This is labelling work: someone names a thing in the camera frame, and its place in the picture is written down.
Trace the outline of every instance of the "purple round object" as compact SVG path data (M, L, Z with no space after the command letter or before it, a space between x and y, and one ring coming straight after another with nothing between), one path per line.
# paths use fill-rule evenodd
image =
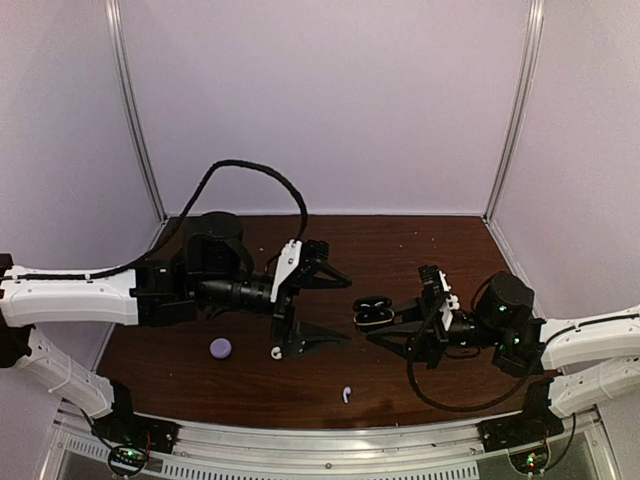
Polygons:
M211 351L211 355L218 360L224 360L229 355L231 355L231 342L226 338L216 338L213 342L211 342L211 347L209 347Z

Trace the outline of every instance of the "wooden table surface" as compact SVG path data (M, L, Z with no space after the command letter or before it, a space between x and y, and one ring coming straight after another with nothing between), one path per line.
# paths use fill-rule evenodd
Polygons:
M295 234L296 217L245 217L245 241L257 265ZM396 302L419 295L417 269L438 265L463 308L480 283L507 268L479 218L312 216L305 238L325 240L330 262L353 280L345 290L303 291L295 299L301 320L351 336L343 348L274 361L269 320L226 314L171 328L115 329L99 373L132 391L142 413L227 425L281 428L352 428L442 422L458 415L423 404L412 392L405 362L365 341L352 324L357 297L384 294ZM172 242L169 250L178 248ZM215 360L209 344L226 337L233 353ZM485 402L515 379L491 366L491 351L473 360L444 358L436 370L418 367L422 389L455 405ZM353 394L345 405L342 390ZM482 412L520 408L524 390Z

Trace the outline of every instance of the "black cable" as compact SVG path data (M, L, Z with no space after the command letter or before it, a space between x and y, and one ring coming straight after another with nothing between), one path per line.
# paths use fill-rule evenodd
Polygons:
M575 437L575 434L576 434L576 414L574 413L572 417L573 417L573 426L571 427L571 435L569 435L569 441L567 442L567 445L564 447L564 450L562 451L558 459L551 466L544 468L544 473L547 473L552 468L556 468L558 464L564 459L564 457L567 456L567 453L569 452L569 448L573 443L573 437Z
M433 400L427 397L420 389L420 385L418 385L418 382L416 380L415 372L413 371L413 359L407 360L407 376L409 377L409 384L411 385L411 388L413 389L414 393L418 396L418 398L420 398L420 400L422 400L427 405L430 405L439 410L444 410L446 412L472 413L472 412L479 412L481 410L486 410L487 408L495 407L496 405L499 405L505 400L508 400L509 398L511 398L518 390L520 390L527 383L527 381L529 381L529 379L531 378L531 375L533 374L533 371L535 370L535 367L538 361L539 361L539 358L536 360L536 362L532 362L531 366L529 367L529 370L527 370L527 373L520 380L518 380L518 382L513 387L511 387L509 391L507 391L503 395L500 395L499 397L494 398L493 400L490 400L486 403L481 403L479 405L471 405L467 407L445 405L444 403L440 403L436 400Z
M630 318L640 318L640 313L630 313L629 315L614 315L612 317L597 318L595 320L587 320L586 322L580 323L577 327L572 325L570 327L563 328L562 330L558 330L556 333L554 333L547 339L547 341L545 342L545 348L549 346L549 344L553 340L564 335L567 332L572 332L574 330L577 330L582 327L587 327L589 325L597 325L598 323L607 323L607 322L613 322L615 320L626 320Z
M120 265L119 267L114 267L108 270L102 270L100 272L95 272L91 274L27 273L25 275L19 275L17 279L18 280L96 280L100 278L111 277L113 275L126 272L131 268L135 268L140 262L147 260L151 255L158 252L161 248L163 248L165 245L169 243L169 241L175 236L175 234L178 232L178 230L182 226L182 223L184 222L185 218L191 211L191 208L193 207L193 205L196 203L196 201L200 197L200 194L202 193L205 186L211 179L211 176L215 173L216 170L222 167L239 167L239 168L246 168L248 170L255 170L257 172L264 173L265 175L277 180L282 186L284 186L287 189L287 191L291 194L293 199L296 201L298 208L300 209L300 228L298 230L296 240L300 240L302 238L307 228L309 213L307 211L307 206L304 203L304 199L302 198L302 195L296 189L296 187L294 187L293 184L289 180L287 180L286 177L284 177L281 173L274 170L273 168L268 167L266 165L261 165L259 163L249 162L247 160L220 160L218 162L215 162L213 165L211 165L207 170L207 172L204 174L195 192L193 192L193 195L191 195L191 198L185 205L184 209L182 210L182 213L178 217L177 221L174 223L173 228L171 229L171 232L168 235L164 236L160 241L158 241L158 243L154 247L152 247L150 250L140 255L135 260L132 260L124 265ZM4 276L4 277L0 277L0 282L3 280L13 280L13 279L14 277Z
M475 307L475 302L476 299L479 295L479 293L482 291L482 289L484 287L486 287L489 282L491 281L491 279L493 278L493 275L489 278L487 278L484 282L482 282L482 284L480 285L480 287L478 287L478 289L476 290L476 293L474 294L471 304L472 304L472 308ZM472 405L472 406L467 406L467 407L457 407L457 406L453 406L453 405L446 405L444 403L440 403L436 400L433 400L432 398L427 397L422 390L420 389L420 385L418 384L418 381L416 380L415 377L415 372L414 372L414 361L415 361L415 357L417 355L417 348L416 346L419 346L421 344L422 341L422 337L424 335L424 333L426 332L426 327L428 325L428 323L431 321L431 319L436 315L436 313L438 312L438 309L440 307L440 305L442 304L442 302L444 301L444 297L442 299L437 299L436 302L434 302L434 305L438 305L438 307L432 307L431 310L428 312L428 314L425 317L425 320L423 321L422 325L420 326L420 329L418 330L418 332L416 333L414 340L413 340L413 348L412 351L410 352L409 357L407 358L407 377L409 379L409 384L411 385L411 389L413 390L413 392L416 394L416 396L418 398L420 398L420 400L422 400L424 403L426 403L427 405L430 405L434 408L437 408L439 410L444 410L447 412L453 412L453 413L473 413L473 412L479 412L481 410L486 410L488 408L494 407L496 405L499 405L500 403L504 402L505 400L508 400L509 398L511 398L518 390L520 390L526 383L527 381L529 381L529 379L531 378L531 376L533 375L533 372L536 369L536 366L538 364L538 362L540 362L540 360L542 359L542 355L545 351L545 349L547 348L547 346L556 338L564 335L567 332L571 332L573 330L576 330L575 326L571 326L571 327L567 327L564 328L562 330L557 331L556 333L554 333L553 335L551 335L547 341L545 342L544 348L539 352L539 354L537 355L537 358L531 362L531 365L529 366L529 369L527 370L527 372L525 373L525 375L518 380L518 382L506 393L504 393L503 395L489 401L483 404L479 404L479 405ZM611 322L611 321L615 321L615 320L624 320L627 318L640 318L640 314L638 313L633 313L633 314L629 314L629 315L614 315L611 317L604 317L604 318L599 318L599 319L595 319L595 320L588 320L586 322L583 322L581 324L578 325L577 328L581 328L584 326L588 326L588 325L595 325L598 323L606 323L606 322Z
M140 473L144 469L144 467L149 462L149 453L148 452L143 452L139 448L131 446L131 445L115 445L115 446L114 445L110 445L98 433L98 431L95 428L95 425L94 425L93 421L91 420L91 417L89 417L87 412L85 412L82 409L80 409L80 411L82 412L82 416L84 417L86 422L89 424L89 428L91 429L92 435L94 437L96 437L98 440L100 440L100 443L102 443L109 450L109 454L107 455L107 466L109 467L109 470L111 470L111 473L113 473L114 475L117 475L119 477L127 477L128 478L128 477L133 477L133 476L137 475L138 473ZM134 459L131 459L131 458L126 458L125 455L130 455L131 452L135 452L135 454L137 454L141 459L135 459L134 460ZM135 468L133 470L126 470L126 469L124 469L122 467L118 467L117 465L114 465L115 461L118 461L118 462L123 463L125 465L133 466Z
M485 280L485 284L488 284L490 280L491 280L490 278ZM446 405L444 403L440 403L436 400L433 400L427 397L420 389L420 385L418 385L418 381L416 380L415 372L413 369L414 361L418 353L417 347L421 345L422 337L427 331L427 326L429 325L433 317L436 315L436 313L440 309L440 305L442 305L445 299L446 299L445 295L440 295L435 300L435 302L433 302L431 308L427 312L427 315L425 315L425 319L422 322L422 325L420 325L418 332L413 338L411 351L409 352L409 356L407 357L407 377L409 378L409 384L411 385L411 389L417 395L417 397L427 405L430 405L434 408L437 408L439 410L444 410L447 412L472 413L472 412L479 412L481 410L486 410L487 408L491 408L496 405L499 405L500 403L504 402L505 400L513 396L518 390L520 390L527 383L529 378L531 378L531 375L533 375L533 372L538 362L540 361L540 358L542 358L542 352L539 353L535 361L531 362L531 365L529 366L529 369L527 370L525 375L520 380L518 380L518 382L513 387L511 387L511 389L508 392L486 403L482 403L479 405L471 405L467 407L457 407L453 405Z

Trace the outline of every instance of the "lavender wall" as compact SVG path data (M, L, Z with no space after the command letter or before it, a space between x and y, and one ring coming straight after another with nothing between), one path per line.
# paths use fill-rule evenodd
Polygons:
M497 225L547 316L627 308L640 302L640 4L546 9ZM623 477L637 478L640 394L600 407Z
M104 2L0 2L0 252L38 268L131 259L156 228L115 75ZM91 365L104 325L47 325ZM0 371L2 478L31 480L58 399Z
M528 2L123 1L167 210L215 159L286 174L316 213L479 214L506 133ZM222 171L202 212L279 213L273 181Z

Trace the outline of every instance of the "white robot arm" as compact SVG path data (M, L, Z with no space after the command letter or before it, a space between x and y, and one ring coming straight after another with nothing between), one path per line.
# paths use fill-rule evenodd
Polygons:
M640 305L572 320L539 319L533 315L533 290L500 272L481 285L471 309L462 310L437 267L424 266L419 273L423 284L419 298L400 306L386 297L358 299L354 322L369 341L407 360L411 387L431 407L480 412L509 398L533 374L600 362L578 373L532 383L522 413L483 421L480 435L487 451L539 441L545 432L561 433L562 418L640 386ZM494 349L492 363L519 380L484 404L443 404L421 390L413 370L418 363L437 368L448 348Z
M73 402L94 419L101 437L125 443L137 435L143 446L149 433L152 448L166 452L172 447L166 438L175 438L175 425L134 415L124 385L74 362L37 325L94 321L162 327L214 309L270 317L278 358L349 340L295 319L293 297L301 289L351 283L328 264L326 243L291 240L278 256L274 274L256 273L235 216L207 214L188 219L185 229L183 248L171 260L140 262L136 268L113 269L117 273L109 276L102 271L27 269L0 255L0 368L22 370L50 393Z
M569 416L640 386L640 305L605 315L548 320L541 341L545 370L602 360L578 373L556 377L549 409Z

